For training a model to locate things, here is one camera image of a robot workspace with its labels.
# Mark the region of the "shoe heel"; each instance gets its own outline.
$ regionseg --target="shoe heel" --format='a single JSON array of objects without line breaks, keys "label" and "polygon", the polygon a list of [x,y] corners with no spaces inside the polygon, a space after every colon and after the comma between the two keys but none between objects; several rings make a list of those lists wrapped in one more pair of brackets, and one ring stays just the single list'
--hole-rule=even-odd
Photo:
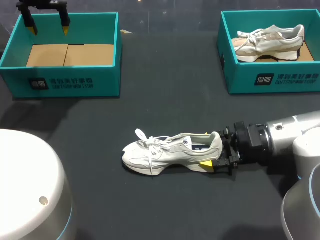
[{"label": "shoe heel", "polygon": [[298,51],[276,51],[273,53],[273,57],[280,60],[297,60],[298,59]]}]

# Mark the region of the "black table surface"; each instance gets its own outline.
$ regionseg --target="black table surface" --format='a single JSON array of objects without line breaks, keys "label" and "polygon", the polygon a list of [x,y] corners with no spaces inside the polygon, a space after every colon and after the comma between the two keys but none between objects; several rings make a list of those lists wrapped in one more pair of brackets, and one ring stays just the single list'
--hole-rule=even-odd
[{"label": "black table surface", "polygon": [[280,209],[295,178],[282,159],[233,176],[172,167],[150,177],[124,169],[122,149],[136,128],[150,137],[265,123],[319,110],[320,95],[229,95],[214,32],[122,39],[120,98],[13,101],[0,81],[0,128],[42,138],[63,163],[77,240],[286,239]]}]

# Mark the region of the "white sneaker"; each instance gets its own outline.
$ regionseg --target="white sneaker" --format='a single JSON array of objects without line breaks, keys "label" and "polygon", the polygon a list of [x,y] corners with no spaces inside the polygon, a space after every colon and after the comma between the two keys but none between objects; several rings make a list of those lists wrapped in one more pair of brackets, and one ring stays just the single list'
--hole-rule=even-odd
[{"label": "white sneaker", "polygon": [[180,164],[192,171],[211,173],[212,160],[220,157],[223,143],[219,133],[181,133],[174,137],[150,137],[135,130],[141,139],[126,146],[122,160],[130,169],[145,175],[159,175],[166,167]]},{"label": "white sneaker", "polygon": [[266,29],[257,29],[251,33],[238,31],[238,37],[232,39],[236,58],[243,62],[254,62],[262,56],[271,56],[280,60],[297,60],[305,39],[305,28],[278,28],[272,25]]}]

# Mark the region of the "cardboard bottom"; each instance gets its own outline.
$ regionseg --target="cardboard bottom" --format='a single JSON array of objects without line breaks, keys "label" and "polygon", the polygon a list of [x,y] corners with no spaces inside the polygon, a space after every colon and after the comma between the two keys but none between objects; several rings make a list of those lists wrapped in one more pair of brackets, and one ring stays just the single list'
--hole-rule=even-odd
[{"label": "cardboard bottom", "polygon": [[[306,42],[303,43],[300,48],[300,56],[296,60],[296,62],[314,62],[314,58],[312,57],[309,48]],[[280,60],[273,57],[264,56],[263,59],[257,59],[255,63],[271,63],[271,62],[292,62],[288,60]]]},{"label": "cardboard bottom", "polygon": [[113,60],[113,44],[44,44],[32,46],[26,66],[110,66]]}]

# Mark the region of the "shoe insole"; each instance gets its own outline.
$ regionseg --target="shoe insole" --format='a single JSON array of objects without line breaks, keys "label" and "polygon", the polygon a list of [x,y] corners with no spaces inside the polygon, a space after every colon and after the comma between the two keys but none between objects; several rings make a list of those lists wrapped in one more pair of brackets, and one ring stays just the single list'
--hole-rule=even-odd
[{"label": "shoe insole", "polygon": [[192,150],[198,152],[207,151],[209,148],[210,146],[207,145],[192,145]]}]

